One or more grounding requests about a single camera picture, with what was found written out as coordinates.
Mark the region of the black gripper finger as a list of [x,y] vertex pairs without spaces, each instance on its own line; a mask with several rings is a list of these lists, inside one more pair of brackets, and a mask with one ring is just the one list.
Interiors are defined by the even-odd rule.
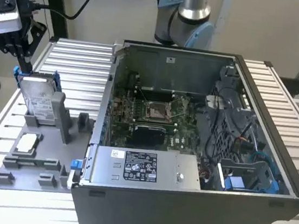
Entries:
[[33,71],[31,58],[46,31],[47,27],[43,23],[36,22],[35,20],[30,20],[29,24],[23,28],[20,39],[22,48],[18,57],[18,63],[23,73],[29,74]]
[[20,41],[12,35],[5,36],[5,48],[11,55],[19,55],[21,53]]

